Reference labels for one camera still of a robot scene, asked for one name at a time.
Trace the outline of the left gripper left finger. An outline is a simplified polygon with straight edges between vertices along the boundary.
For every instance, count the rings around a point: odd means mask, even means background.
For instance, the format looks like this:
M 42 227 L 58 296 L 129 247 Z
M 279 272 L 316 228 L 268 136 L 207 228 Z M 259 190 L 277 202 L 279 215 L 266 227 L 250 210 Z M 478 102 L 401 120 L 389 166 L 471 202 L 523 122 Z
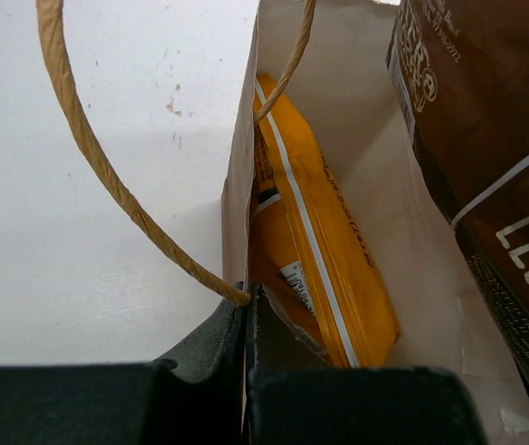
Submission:
M 151 362 L 0 366 L 0 444 L 238 444 L 246 309 Z

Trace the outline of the brown paper bag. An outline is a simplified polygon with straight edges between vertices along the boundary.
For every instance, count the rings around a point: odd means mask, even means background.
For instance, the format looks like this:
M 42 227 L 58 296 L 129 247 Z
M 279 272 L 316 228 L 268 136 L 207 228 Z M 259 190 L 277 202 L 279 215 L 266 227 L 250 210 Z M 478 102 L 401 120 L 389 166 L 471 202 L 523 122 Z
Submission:
M 386 1 L 261 1 L 221 198 L 223 274 L 193 260 L 141 207 L 100 146 L 78 96 L 65 40 L 64 5 L 36 5 L 44 64 L 73 138 L 115 202 L 171 261 L 234 301 L 247 258 L 252 127 L 247 103 L 259 73 L 279 73 L 290 35 L 314 38 L 289 95 L 312 124 L 324 155 L 379 257 L 405 329 L 393 363 L 438 364 L 468 386 L 493 444 L 529 444 L 529 387 L 522 383 L 453 235 L 438 215 L 404 136 L 384 56 L 397 5 Z

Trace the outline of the orange Kettle chips bag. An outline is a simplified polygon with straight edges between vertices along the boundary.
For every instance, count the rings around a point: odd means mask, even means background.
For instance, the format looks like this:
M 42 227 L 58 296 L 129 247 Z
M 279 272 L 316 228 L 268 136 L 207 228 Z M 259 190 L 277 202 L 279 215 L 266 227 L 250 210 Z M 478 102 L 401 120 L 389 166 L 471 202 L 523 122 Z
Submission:
M 394 305 L 314 133 L 285 95 L 255 128 L 248 271 L 324 360 L 387 364 L 401 336 Z

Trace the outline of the brown Kettle sea salt chips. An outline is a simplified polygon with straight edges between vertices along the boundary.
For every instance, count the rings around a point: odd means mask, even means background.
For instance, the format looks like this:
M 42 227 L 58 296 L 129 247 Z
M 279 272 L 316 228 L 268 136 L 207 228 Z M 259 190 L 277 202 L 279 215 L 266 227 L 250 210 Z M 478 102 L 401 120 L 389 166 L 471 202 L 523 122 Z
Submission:
M 386 62 L 425 185 L 529 398 L 529 1 L 404 1 Z

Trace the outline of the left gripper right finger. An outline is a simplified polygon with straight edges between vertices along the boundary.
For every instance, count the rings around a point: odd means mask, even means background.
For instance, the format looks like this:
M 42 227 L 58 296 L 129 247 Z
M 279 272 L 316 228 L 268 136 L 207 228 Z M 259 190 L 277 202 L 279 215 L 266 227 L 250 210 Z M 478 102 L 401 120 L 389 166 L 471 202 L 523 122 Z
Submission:
M 438 367 L 332 367 L 250 287 L 246 440 L 250 444 L 482 444 L 460 380 Z

